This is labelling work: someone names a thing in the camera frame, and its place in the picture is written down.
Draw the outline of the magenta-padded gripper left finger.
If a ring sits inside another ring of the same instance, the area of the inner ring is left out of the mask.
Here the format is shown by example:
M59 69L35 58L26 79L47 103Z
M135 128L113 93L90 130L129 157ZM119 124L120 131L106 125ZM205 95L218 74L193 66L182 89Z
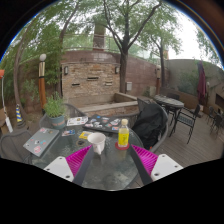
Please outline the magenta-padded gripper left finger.
M89 145L68 157L57 157L44 170L81 186L93 155L93 146Z

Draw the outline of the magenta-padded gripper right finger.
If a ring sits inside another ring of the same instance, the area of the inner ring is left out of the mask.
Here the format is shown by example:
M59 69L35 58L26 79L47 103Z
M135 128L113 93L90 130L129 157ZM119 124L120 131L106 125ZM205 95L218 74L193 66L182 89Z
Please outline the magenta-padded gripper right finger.
M182 169L166 154L156 155L139 146L131 145L130 153L144 185Z

